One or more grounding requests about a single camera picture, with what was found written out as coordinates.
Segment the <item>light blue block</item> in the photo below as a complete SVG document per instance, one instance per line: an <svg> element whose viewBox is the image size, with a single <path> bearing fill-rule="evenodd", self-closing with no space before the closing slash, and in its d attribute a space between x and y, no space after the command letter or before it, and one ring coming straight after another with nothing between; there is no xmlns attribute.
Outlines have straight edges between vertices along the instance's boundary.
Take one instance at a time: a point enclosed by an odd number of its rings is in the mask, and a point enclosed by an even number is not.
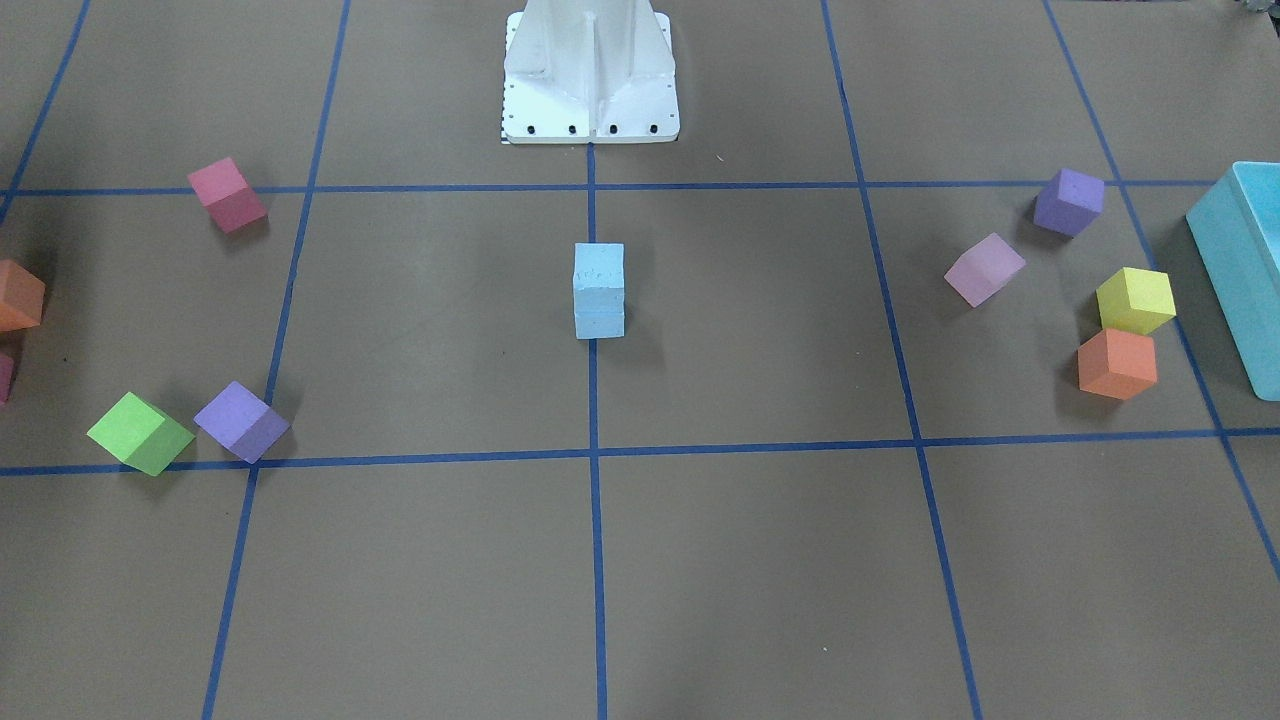
<svg viewBox="0 0 1280 720"><path fill-rule="evenodd" d="M573 249L573 313L622 313L622 245L580 242Z"/></svg>
<svg viewBox="0 0 1280 720"><path fill-rule="evenodd" d="M1233 164L1187 224L1253 393L1280 400L1280 164Z"/></svg>
<svg viewBox="0 0 1280 720"><path fill-rule="evenodd" d="M577 332L577 340L622 337L626 332L626 315L622 313L573 313L573 328Z"/></svg>

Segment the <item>stacked blocks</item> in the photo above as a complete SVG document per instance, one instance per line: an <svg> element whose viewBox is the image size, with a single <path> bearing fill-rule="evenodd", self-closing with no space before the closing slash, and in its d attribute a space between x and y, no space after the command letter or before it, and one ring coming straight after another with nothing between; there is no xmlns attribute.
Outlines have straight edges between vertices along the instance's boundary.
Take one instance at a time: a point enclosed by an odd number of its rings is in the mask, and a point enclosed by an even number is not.
<svg viewBox="0 0 1280 720"><path fill-rule="evenodd" d="M200 204L225 233L266 217L266 208L257 199L244 176L230 158L187 176Z"/></svg>
<svg viewBox="0 0 1280 720"><path fill-rule="evenodd" d="M45 283L13 260L0 261L0 332L40 324Z"/></svg>
<svg viewBox="0 0 1280 720"><path fill-rule="evenodd" d="M177 420L132 392L108 410L87 434L116 460L152 478L196 438Z"/></svg>
<svg viewBox="0 0 1280 720"><path fill-rule="evenodd" d="M965 302L977 307L1009 284L1025 265L1027 260L1009 247L1002 237L991 233L965 250L945 277Z"/></svg>
<svg viewBox="0 0 1280 720"><path fill-rule="evenodd" d="M1138 334L1151 334L1178 314L1169 275L1137 268L1121 268L1098 287L1098 310L1103 328Z"/></svg>
<svg viewBox="0 0 1280 720"><path fill-rule="evenodd" d="M257 462L289 429L284 418L237 382L196 414L196 424L246 462Z"/></svg>
<svg viewBox="0 0 1280 720"><path fill-rule="evenodd" d="M1066 236L1076 236L1102 214L1106 188L1096 177L1062 168L1036 197L1034 223Z"/></svg>
<svg viewBox="0 0 1280 720"><path fill-rule="evenodd" d="M13 357L0 352L0 405L9 402L9 387L13 384Z"/></svg>
<svg viewBox="0 0 1280 720"><path fill-rule="evenodd" d="M1080 389L1129 400L1156 384L1156 341L1103 328L1076 352Z"/></svg>
<svg viewBox="0 0 1280 720"><path fill-rule="evenodd" d="M579 340L622 337L622 245L584 243L573 249L573 325Z"/></svg>

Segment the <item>lavender block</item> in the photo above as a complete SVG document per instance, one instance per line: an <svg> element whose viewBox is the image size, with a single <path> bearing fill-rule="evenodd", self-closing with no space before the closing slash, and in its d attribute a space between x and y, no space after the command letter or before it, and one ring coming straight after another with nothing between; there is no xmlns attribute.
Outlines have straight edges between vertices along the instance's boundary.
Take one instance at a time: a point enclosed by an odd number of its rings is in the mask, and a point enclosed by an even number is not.
<svg viewBox="0 0 1280 720"><path fill-rule="evenodd" d="M257 462L289 429L284 418L237 382L196 414L196 424L246 462Z"/></svg>
<svg viewBox="0 0 1280 720"><path fill-rule="evenodd" d="M1002 237L991 233L965 250L945 277L965 302L977 307L1009 284L1025 265L1027 260L1009 247Z"/></svg>
<svg viewBox="0 0 1280 720"><path fill-rule="evenodd" d="M1078 236L1102 214L1102 181L1062 168L1036 197L1034 223L1066 236Z"/></svg>

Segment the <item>green block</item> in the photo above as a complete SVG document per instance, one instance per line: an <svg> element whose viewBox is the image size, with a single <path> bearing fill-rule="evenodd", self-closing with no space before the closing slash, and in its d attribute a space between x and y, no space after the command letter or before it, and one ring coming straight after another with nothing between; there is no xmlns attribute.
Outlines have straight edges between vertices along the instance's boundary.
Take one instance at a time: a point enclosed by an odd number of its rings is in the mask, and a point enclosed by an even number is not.
<svg viewBox="0 0 1280 720"><path fill-rule="evenodd" d="M1098 311L1103 328L1137 334L1151 334L1178 315L1169 275L1137 268L1121 268L1098 287Z"/></svg>
<svg viewBox="0 0 1280 720"><path fill-rule="evenodd" d="M152 478L196 439L177 420L132 392L124 393L86 434L120 462Z"/></svg>

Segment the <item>light pink block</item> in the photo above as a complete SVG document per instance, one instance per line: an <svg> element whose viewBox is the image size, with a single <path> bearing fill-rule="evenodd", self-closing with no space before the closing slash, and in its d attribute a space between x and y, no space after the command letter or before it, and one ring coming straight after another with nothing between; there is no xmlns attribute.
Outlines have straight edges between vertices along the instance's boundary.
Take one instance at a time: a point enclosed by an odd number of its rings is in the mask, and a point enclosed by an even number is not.
<svg viewBox="0 0 1280 720"><path fill-rule="evenodd" d="M13 357L0 352L0 405L9 402L9 386L13 384Z"/></svg>
<svg viewBox="0 0 1280 720"><path fill-rule="evenodd" d="M955 265L947 270L946 278L951 287L965 299L965 302L977 307L996 291L1009 284L1018 270L1027 265L1027 260L1009 247L1002 237L991 233L964 251Z"/></svg>
<svg viewBox="0 0 1280 720"><path fill-rule="evenodd" d="M187 181L196 191L200 204L209 210L214 222L225 233L236 232L266 217L262 201L257 199L257 193L230 158L191 173Z"/></svg>

